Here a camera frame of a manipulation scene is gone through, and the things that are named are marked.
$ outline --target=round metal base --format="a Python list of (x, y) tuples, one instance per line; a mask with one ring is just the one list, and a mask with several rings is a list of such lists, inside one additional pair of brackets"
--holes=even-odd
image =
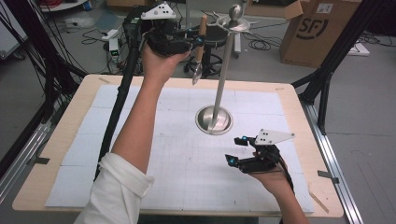
[(233, 116), (225, 108), (219, 107), (218, 118), (212, 123), (214, 108), (213, 105), (209, 105), (198, 110), (195, 116), (195, 123), (204, 133), (212, 135), (225, 134), (233, 127)]

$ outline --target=white bracket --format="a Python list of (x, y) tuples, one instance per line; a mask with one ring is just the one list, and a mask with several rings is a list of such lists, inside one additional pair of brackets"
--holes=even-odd
[(294, 137), (294, 133), (282, 133), (261, 129), (256, 138), (256, 146), (268, 146), (289, 140)]
[(153, 8), (148, 12), (143, 12), (140, 17), (142, 20), (161, 20), (161, 19), (174, 19), (176, 13), (172, 8), (168, 6), (166, 2), (163, 2), (159, 6)]

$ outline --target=wooden tabletop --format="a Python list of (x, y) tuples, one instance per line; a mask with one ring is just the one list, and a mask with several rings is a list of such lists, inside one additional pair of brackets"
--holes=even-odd
[[(140, 86), (142, 77), (134, 77), (132, 85)], [(80, 211), (80, 208), (46, 207), (45, 202), (58, 174), (64, 155), (70, 148), (78, 127), (83, 121), (92, 101), (102, 85), (120, 85), (121, 77), (88, 75), (84, 78), (72, 102), (67, 107), (52, 137), (40, 157), (49, 158), (48, 164), (36, 164), (12, 204), (21, 211)], [(195, 86), (189, 78), (171, 78), (166, 87), (186, 89), (216, 89), (217, 80), (200, 80)], [(317, 142), (309, 127), (295, 89), (290, 84), (226, 81), (226, 90), (276, 92), (279, 96), (290, 131), (296, 134), (293, 140), (315, 212), (310, 217), (341, 217), (344, 210), (329, 178), (318, 176), (318, 171), (327, 172)]]

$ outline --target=white sleeve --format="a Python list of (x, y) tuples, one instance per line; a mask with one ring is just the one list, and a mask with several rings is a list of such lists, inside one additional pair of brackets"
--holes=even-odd
[(99, 164), (90, 201), (75, 223), (137, 223), (141, 200), (154, 178), (114, 153), (107, 153)]

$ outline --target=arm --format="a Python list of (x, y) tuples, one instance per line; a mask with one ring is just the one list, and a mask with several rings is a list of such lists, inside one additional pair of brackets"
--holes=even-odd
[(146, 173), (158, 98), (163, 85), (172, 76), (177, 64), (189, 53), (163, 58), (157, 56), (146, 45), (142, 54), (145, 78), (134, 101), (134, 106), (111, 151), (123, 157), (141, 172)]
[(264, 187), (275, 196), (284, 224), (309, 223), (282, 171), (250, 175), (262, 182)]

